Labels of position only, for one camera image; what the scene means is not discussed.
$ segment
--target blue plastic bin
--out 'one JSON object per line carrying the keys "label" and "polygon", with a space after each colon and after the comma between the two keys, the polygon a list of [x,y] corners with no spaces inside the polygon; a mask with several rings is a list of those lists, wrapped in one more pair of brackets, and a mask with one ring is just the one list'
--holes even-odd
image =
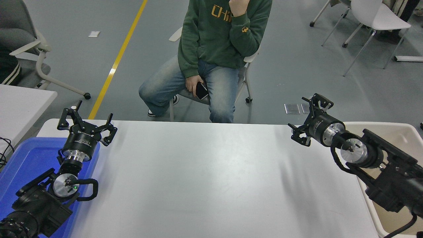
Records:
{"label": "blue plastic bin", "polygon": [[[50,168],[58,172],[60,164],[56,157],[63,148],[66,138],[34,137],[22,142],[13,153],[9,162],[0,173],[0,220],[13,212],[12,204],[18,199],[16,192]],[[90,178],[99,156],[100,145],[97,144],[92,159],[84,162],[78,178]],[[84,194],[88,186],[82,185],[79,193]],[[77,215],[80,202],[74,202],[70,209],[73,214],[51,236],[52,238],[68,238]]]}

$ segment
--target knee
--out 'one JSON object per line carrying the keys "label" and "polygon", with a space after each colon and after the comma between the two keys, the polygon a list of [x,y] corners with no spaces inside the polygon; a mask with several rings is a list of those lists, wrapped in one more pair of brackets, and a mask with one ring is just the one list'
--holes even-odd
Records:
{"label": "knee", "polygon": [[138,94],[140,95],[141,99],[144,101],[150,101],[155,93],[148,88],[145,84],[141,85],[138,89]]}
{"label": "knee", "polygon": [[211,107],[210,120],[215,123],[233,123],[235,107]]}

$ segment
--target blue jeans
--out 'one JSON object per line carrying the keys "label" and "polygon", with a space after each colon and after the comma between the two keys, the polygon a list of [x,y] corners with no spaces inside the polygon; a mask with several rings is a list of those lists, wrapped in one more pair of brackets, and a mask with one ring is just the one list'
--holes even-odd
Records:
{"label": "blue jeans", "polygon": [[[198,73],[209,90],[209,110],[212,122],[233,122],[238,72],[239,69],[219,67],[202,60],[198,61]],[[175,56],[145,81],[138,92],[152,113],[161,116],[169,108],[169,101],[173,99],[173,96],[183,89],[185,89],[185,77],[179,68],[178,57]]]}

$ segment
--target robotic arm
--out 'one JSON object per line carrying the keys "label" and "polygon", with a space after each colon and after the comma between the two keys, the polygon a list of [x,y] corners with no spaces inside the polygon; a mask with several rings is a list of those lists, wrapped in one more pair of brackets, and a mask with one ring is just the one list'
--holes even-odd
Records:
{"label": "robotic arm", "polygon": [[[89,201],[97,196],[98,182],[95,179],[78,179],[83,162],[91,160],[97,142],[108,146],[117,132],[111,124],[113,114],[106,124],[96,126],[85,122],[78,114],[82,101],[76,109],[65,108],[59,120],[58,130],[68,130],[69,136],[57,157],[60,168],[55,173],[51,168],[16,192],[14,212],[0,221],[0,238],[36,238],[38,234],[50,237],[73,213],[69,206],[75,201]],[[66,118],[73,125],[69,127]],[[101,133],[108,130],[102,139]],[[79,194],[80,185],[93,185],[88,197]]]}
{"label": "robotic arm", "polygon": [[[310,114],[302,126],[288,124],[294,141],[310,146],[310,138],[314,138],[330,147],[339,168],[357,175],[367,185],[365,192],[369,198],[385,210],[399,212],[406,206],[413,220],[397,230],[398,233],[412,226],[417,216],[423,218],[423,168],[416,159],[367,129],[362,137],[345,130],[343,122],[326,113],[333,102],[324,96],[314,94],[311,99],[302,99],[309,103]],[[341,151],[347,168],[339,160],[336,148]],[[387,163],[383,161],[384,152]],[[373,178],[362,168],[379,168],[381,173]],[[388,237],[398,234],[397,231]]]}

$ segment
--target yellow floor line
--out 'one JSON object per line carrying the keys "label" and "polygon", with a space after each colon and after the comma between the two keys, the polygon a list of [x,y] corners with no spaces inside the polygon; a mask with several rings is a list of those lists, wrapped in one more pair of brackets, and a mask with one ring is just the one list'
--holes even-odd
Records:
{"label": "yellow floor line", "polygon": [[106,82],[104,83],[103,88],[100,91],[99,97],[97,98],[97,101],[94,104],[93,109],[91,110],[90,116],[88,116],[88,119],[94,119],[96,117],[97,111],[99,110],[100,105],[103,101],[103,98],[104,98],[104,96],[107,92],[107,89],[109,88],[109,85],[112,82],[112,79],[113,79],[113,76],[115,75],[116,69],[119,66],[119,63],[122,59],[122,56],[125,53],[125,50],[126,50],[126,47],[128,46],[129,41],[131,40],[132,34],[134,33],[134,30],[135,30],[135,28],[138,24],[138,20],[140,19],[141,14],[143,13],[143,10],[144,10],[144,8],[147,4],[147,1],[148,0],[144,0],[144,2],[142,3],[142,5],[141,5],[141,7],[138,11],[138,14],[135,17],[134,22],[132,23],[131,29],[129,30],[128,35],[126,36],[126,39],[125,39],[125,41],[124,41],[124,43],[121,47],[121,50],[119,51],[118,56],[116,57],[115,62],[113,63],[113,67],[109,72],[109,75],[106,79]]}

